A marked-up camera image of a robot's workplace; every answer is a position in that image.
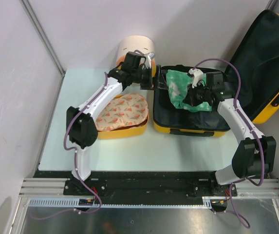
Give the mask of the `green white patterned towel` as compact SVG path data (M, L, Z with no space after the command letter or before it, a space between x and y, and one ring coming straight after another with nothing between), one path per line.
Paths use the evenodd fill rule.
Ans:
M212 111L212 107L207 102L203 102L195 107L183 102L187 97L188 86L193 82L193 78L187 75L186 72L169 69L166 73L166 82L170 102L176 109L187 110L192 113Z

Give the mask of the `tulip print mesh pouch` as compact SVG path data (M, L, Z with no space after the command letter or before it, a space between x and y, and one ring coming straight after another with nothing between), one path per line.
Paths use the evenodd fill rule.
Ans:
M99 132L108 132L143 123L148 117L148 103L140 94L114 98L96 118Z

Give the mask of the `pastel round drawer box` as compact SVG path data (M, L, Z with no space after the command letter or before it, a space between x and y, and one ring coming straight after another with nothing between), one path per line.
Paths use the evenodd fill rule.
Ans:
M116 66L125 61L127 52L134 51L137 51L141 56L152 52L156 55L154 43L151 39L140 35L128 36L119 43Z

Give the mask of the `brown cloth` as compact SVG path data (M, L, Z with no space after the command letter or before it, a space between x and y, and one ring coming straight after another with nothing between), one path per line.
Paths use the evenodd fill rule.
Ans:
M125 129L130 129L130 128L139 128L139 127L143 127L147 124L148 119L145 119L142 123L137 124L137 125L130 125L130 126L124 126L121 128L118 128L117 130L125 130Z

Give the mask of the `yellow plastic basket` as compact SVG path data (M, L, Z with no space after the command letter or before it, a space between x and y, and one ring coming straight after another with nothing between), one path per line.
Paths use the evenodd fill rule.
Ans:
M147 124L143 127L139 128L130 128L130 129L125 129L125 130L113 130L113 131L108 131L108 132L99 132L98 131L98 138L99 139L116 139L116 138L125 138L125 137L134 137L141 135L145 132L147 127Z

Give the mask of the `yellow Pikachu suitcase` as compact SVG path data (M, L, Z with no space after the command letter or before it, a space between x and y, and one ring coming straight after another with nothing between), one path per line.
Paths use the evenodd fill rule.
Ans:
M239 92L244 112L255 124L265 123L279 109L279 14L262 11L243 37L224 72L225 85ZM220 137L229 131L216 112L176 109L167 90L156 90L153 125L164 134Z

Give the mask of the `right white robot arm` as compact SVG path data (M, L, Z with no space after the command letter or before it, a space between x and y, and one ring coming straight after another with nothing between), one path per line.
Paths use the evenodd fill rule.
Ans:
M188 76L192 83L188 85L184 102L197 106L208 103L226 121L233 132L238 147L232 157L231 164L215 172L215 179L208 183L212 195L220 195L230 183L252 180L259 177L260 186L265 175L272 172L274 166L276 141L272 136L265 136L249 119L233 91L224 84L222 72L204 73L200 69L191 68Z

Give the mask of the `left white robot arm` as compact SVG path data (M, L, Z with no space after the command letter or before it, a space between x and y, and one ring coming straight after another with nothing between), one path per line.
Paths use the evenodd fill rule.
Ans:
M67 109L63 147L66 151L74 150L72 175L77 179L74 189L79 194L85 195L91 189L86 179L91 175L91 146L98 137L96 118L114 97L133 83L139 84L142 90L157 89L158 75L153 69L159 71L160 67L152 63L154 58L154 52L127 52L122 62L105 73L103 84L87 101Z

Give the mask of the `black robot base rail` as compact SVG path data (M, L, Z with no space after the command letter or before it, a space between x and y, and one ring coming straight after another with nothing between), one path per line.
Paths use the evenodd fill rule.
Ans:
M203 196L228 194L237 197L237 187L219 185L214 172L102 172L93 171L84 187L70 172L36 171L35 178L66 178L64 195L81 196L99 204L103 202L147 202L148 204L182 204Z

